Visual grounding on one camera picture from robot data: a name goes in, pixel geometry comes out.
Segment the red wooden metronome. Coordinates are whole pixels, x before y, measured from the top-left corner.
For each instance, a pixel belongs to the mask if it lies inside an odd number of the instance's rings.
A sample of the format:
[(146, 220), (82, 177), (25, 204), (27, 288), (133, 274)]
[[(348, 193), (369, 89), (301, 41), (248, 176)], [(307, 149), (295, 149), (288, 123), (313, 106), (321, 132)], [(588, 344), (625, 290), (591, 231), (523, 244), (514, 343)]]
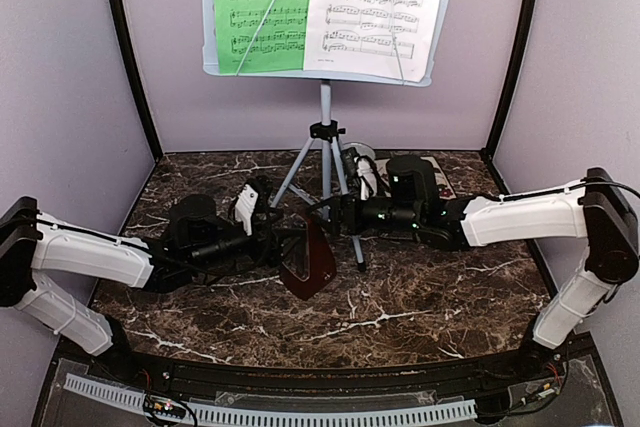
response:
[(297, 298), (309, 300), (337, 275), (336, 260), (320, 225), (306, 214), (297, 218), (295, 228), (306, 228), (305, 264), (282, 265), (279, 278)]

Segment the light blue music stand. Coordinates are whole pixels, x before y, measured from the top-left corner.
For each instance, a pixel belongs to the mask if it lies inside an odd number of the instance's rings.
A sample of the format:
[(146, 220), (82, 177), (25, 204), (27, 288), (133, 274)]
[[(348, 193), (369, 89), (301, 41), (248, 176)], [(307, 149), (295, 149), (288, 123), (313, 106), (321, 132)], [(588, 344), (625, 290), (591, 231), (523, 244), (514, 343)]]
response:
[(202, 0), (203, 69), (221, 77), (316, 79), (322, 193), (345, 186), (335, 81), (426, 87), (449, 0)]

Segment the white sheet music page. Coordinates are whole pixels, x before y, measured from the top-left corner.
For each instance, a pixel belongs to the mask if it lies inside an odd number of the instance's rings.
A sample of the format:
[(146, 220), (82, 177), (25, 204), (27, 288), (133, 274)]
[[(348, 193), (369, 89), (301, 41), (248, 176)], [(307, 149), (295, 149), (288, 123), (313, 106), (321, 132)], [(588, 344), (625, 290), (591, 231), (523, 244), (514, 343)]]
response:
[(309, 0), (307, 71), (427, 85), (449, 0)]

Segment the green sheet music page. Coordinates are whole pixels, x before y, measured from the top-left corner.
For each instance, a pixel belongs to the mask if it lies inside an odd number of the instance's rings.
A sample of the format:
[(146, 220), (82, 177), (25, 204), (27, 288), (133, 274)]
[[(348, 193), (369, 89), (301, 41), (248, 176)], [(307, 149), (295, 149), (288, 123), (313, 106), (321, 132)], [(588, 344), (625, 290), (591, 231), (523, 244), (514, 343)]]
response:
[(222, 75), (300, 71), (309, 0), (213, 0)]

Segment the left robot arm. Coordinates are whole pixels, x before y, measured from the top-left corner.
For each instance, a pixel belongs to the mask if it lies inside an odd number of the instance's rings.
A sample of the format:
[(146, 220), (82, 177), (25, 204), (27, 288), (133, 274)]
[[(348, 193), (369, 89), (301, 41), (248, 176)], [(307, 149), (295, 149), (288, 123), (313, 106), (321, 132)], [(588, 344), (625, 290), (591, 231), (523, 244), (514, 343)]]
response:
[(152, 293), (169, 293), (193, 282), (235, 273), (234, 260), (251, 267), (280, 267), (300, 260), (307, 247), (303, 229), (278, 229), (280, 211), (257, 193), (236, 203), (235, 216), (217, 214), (213, 198), (189, 195), (169, 210), (156, 239), (112, 236), (62, 222), (40, 211), (31, 197), (16, 201), (1, 218), (1, 305), (25, 312), (100, 359), (120, 383), (141, 374), (121, 324), (77, 301), (48, 277), (50, 271), (79, 273)]

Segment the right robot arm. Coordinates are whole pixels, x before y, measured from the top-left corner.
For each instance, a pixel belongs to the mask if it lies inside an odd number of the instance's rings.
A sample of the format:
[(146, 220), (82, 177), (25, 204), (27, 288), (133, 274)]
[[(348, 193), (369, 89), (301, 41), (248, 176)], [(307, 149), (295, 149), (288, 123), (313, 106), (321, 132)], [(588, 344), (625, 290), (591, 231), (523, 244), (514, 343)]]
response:
[(548, 237), (585, 238), (573, 276), (534, 319), (530, 338), (510, 360), (521, 381), (534, 379), (549, 352), (639, 270), (638, 217), (624, 185), (594, 167), (585, 177), (547, 190), (442, 200), (433, 165), (415, 155), (386, 163), (384, 195), (342, 194), (310, 206), (326, 210), (324, 228), (358, 235), (367, 230), (409, 232), (423, 244), (462, 251), (489, 244)]

